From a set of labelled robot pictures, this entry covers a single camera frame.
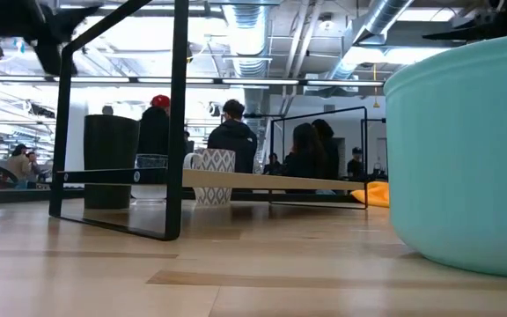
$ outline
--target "exposed ceiling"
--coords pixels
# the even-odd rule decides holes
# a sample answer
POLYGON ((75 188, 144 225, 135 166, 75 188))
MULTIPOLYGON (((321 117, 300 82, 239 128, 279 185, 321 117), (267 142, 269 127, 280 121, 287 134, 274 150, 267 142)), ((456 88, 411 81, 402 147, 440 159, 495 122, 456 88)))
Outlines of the exposed ceiling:
MULTIPOLYGON (((448 49, 446 43, 431 42, 431 45, 419 38, 411 38, 408 32, 415 34, 425 33, 421 27, 440 27, 450 21, 463 8, 477 5, 478 1, 465 0, 415 0, 406 9, 394 24, 392 34, 389 33, 387 42, 378 47, 346 49, 345 35, 349 29, 350 21, 362 17, 369 8, 369 0, 312 0, 307 9, 306 17, 302 22, 300 39, 295 42, 295 33, 301 24, 299 12, 303 4, 310 0, 283 0, 277 1, 279 5, 267 7, 268 18, 266 24, 267 38, 266 49, 257 56, 237 55, 235 51, 236 41, 242 41, 242 47, 247 43, 254 44, 254 37, 237 39, 236 34, 228 26, 224 18, 227 11, 219 10, 216 3, 222 0, 210 1, 211 9, 216 14, 212 18, 202 17, 202 1, 192 1, 195 15, 189 18, 189 41, 193 52, 193 61, 187 67, 189 77, 236 77, 236 65, 244 61, 264 61, 268 63, 267 77, 288 77, 288 59, 290 49, 298 45, 295 54, 299 65, 299 77, 306 74, 323 76, 329 72, 345 53, 349 54, 349 62, 355 63, 353 75, 359 79, 386 80, 396 70, 405 64, 421 60, 428 55, 434 55, 439 51, 448 49), (313 32, 309 26, 314 12, 324 17, 324 21, 317 21, 313 32), (307 41, 307 50, 304 53, 301 43, 307 41)), ((104 11, 112 6, 119 5, 122 1, 108 1, 104 11)), ((50 1, 51 4, 59 3, 63 8, 90 4, 94 1, 50 1)), ((75 62, 79 69, 79 76, 96 77, 169 77, 171 74, 171 48, 173 42, 173 18, 159 5, 168 5, 169 1, 153 1, 149 7, 144 8, 137 17, 124 19, 94 42, 88 44, 83 51, 76 52, 75 62)), ((77 29, 77 34, 82 33, 88 27, 97 23, 102 16, 89 17, 83 25, 77 29)), ((44 75, 34 52, 28 47, 21 49, 20 39, 6 39, 2 42, 4 58, 0 61, 0 75, 44 75)), ((126 116, 137 119, 150 98, 158 94, 161 88, 145 88, 138 86, 111 85, 111 87, 86 87, 76 89, 73 93, 84 91, 84 95, 91 96, 92 104, 101 107, 105 104, 120 107, 128 107, 130 110, 119 110, 126 116)), ((57 100, 57 85, 34 85, 13 83, 0 83, 0 121, 53 121, 52 118, 41 118, 32 111, 32 104, 55 112, 57 100)), ((264 93, 282 95, 280 89, 272 87, 264 93)), ((360 89, 352 95, 373 95, 373 89, 360 89)), ((198 122, 210 122, 212 118, 208 113, 208 105, 212 102, 224 102, 229 98, 238 98, 247 103, 242 89, 226 89, 214 91, 208 89, 190 89, 187 92, 187 117, 198 122)), ((267 98, 269 107, 264 107, 262 112, 280 110, 280 104, 274 105, 275 96, 267 98)), ((299 100, 291 103, 290 107, 301 107, 299 100)), ((52 144, 52 124, 45 125, 15 125, 9 128, 0 128, 0 137, 8 135, 29 136, 32 133, 36 137, 47 140, 52 144)))

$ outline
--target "green object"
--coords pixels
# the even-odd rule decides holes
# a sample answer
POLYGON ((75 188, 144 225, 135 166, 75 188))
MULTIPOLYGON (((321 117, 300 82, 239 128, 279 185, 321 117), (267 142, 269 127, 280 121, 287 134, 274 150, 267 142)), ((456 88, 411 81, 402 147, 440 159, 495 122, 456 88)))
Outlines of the green object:
POLYGON ((507 276, 507 37, 408 66, 385 92, 395 231, 433 261, 507 276))

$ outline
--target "black cylinder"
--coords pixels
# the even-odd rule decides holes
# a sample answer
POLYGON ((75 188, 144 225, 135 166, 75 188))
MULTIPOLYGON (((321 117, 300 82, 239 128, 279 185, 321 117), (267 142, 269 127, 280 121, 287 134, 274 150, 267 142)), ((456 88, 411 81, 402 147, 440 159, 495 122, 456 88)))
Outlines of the black cylinder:
MULTIPOLYGON (((140 123, 120 116, 85 117, 85 170, 134 168, 140 123)), ((130 186, 85 185, 86 209, 127 209, 130 186)))

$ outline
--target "clear glass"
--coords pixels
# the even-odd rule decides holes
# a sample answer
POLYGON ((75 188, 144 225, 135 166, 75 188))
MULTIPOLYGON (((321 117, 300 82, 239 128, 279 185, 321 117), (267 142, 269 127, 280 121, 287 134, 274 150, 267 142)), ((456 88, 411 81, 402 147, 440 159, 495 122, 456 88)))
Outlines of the clear glass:
MULTIPOLYGON (((135 168, 167 168, 167 155, 136 154, 135 168)), ((167 186, 132 186, 132 196, 136 203, 157 203, 165 200, 167 186)))

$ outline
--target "black hair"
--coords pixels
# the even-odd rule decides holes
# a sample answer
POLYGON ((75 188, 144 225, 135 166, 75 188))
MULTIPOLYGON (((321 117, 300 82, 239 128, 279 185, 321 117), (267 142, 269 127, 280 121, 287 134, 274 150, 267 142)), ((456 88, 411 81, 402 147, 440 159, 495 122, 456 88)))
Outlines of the black hair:
POLYGON ((238 120, 242 119, 245 109, 244 105, 237 100, 228 100, 222 107, 224 113, 227 113, 232 119, 238 120))
POLYGON ((309 154, 314 157, 319 173, 323 173, 326 164, 324 147, 310 123, 302 123, 292 131, 292 146, 295 153, 309 154))
POLYGON ((13 153, 11 154, 11 156, 19 156, 21 154, 23 154, 23 149, 26 149, 26 145, 24 144, 19 144, 15 147, 15 150, 13 150, 13 153))
POLYGON ((312 122, 312 126, 318 132, 320 140, 328 140, 334 136, 334 130, 327 124, 326 120, 316 119, 312 122))

